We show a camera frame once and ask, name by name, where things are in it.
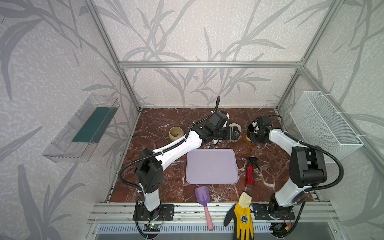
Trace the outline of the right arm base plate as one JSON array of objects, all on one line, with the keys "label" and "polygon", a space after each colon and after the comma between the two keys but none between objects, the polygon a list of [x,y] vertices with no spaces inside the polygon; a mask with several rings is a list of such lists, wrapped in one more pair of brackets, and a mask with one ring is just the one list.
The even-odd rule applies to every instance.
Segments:
[{"label": "right arm base plate", "polygon": [[281,207],[273,203],[251,203],[250,209],[256,220],[284,220],[285,217],[289,217],[290,220],[296,219],[293,206]]}]

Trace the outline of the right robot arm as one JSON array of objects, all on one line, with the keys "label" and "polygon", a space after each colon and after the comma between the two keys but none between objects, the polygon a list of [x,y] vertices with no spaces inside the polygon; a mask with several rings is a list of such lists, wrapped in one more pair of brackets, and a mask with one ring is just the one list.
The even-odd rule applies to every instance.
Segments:
[{"label": "right robot arm", "polygon": [[327,180],[324,154],[314,147],[292,137],[278,126],[273,126],[270,116],[260,116],[248,125],[246,140],[252,144],[275,143],[291,156],[289,179],[271,196],[267,213],[272,219],[288,214],[296,204],[298,194],[316,187]]}]

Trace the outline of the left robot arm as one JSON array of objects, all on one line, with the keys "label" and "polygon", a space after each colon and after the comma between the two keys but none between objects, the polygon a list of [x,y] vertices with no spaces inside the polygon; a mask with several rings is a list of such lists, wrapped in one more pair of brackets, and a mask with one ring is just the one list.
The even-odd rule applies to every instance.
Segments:
[{"label": "left robot arm", "polygon": [[193,122],[178,140],[153,151],[146,149],[141,152],[142,160],[136,164],[135,176],[142,203],[148,212],[160,210],[159,188],[164,181],[164,171],[174,161],[212,141],[236,142],[240,139],[242,128],[229,121],[226,112],[211,112],[207,118]]}]

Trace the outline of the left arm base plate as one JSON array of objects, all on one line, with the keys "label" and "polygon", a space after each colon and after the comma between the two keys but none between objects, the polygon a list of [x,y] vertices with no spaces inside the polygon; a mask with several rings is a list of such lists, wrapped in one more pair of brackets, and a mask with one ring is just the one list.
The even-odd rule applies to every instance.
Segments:
[{"label": "left arm base plate", "polygon": [[144,204],[138,204],[135,207],[134,221],[172,221],[174,218],[175,205],[160,204],[153,211],[147,210]]}]

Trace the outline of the beige ceramic mug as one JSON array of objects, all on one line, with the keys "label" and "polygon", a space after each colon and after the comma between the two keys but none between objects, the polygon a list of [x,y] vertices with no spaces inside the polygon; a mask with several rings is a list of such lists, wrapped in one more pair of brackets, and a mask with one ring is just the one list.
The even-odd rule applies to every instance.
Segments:
[{"label": "beige ceramic mug", "polygon": [[174,142],[174,141],[180,139],[184,135],[185,135],[185,132],[180,127],[172,127],[169,130],[169,138],[170,138],[171,142]]}]

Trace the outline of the lavender mug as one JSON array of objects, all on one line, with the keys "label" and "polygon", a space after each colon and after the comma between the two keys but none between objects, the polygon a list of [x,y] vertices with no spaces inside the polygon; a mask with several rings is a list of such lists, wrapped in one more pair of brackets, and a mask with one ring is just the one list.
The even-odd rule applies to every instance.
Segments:
[{"label": "lavender mug", "polygon": [[237,142],[241,138],[242,128],[240,125],[232,123],[229,125],[229,140]]}]

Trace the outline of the black mug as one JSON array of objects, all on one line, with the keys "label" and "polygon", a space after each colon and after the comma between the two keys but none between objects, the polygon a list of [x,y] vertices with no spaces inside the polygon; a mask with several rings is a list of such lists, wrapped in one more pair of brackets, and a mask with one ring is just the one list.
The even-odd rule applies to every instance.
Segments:
[{"label": "black mug", "polygon": [[251,143],[254,142],[254,139],[255,139],[255,127],[254,127],[254,122],[250,123],[248,125],[248,130],[247,130],[247,139],[248,141],[250,141]]}]

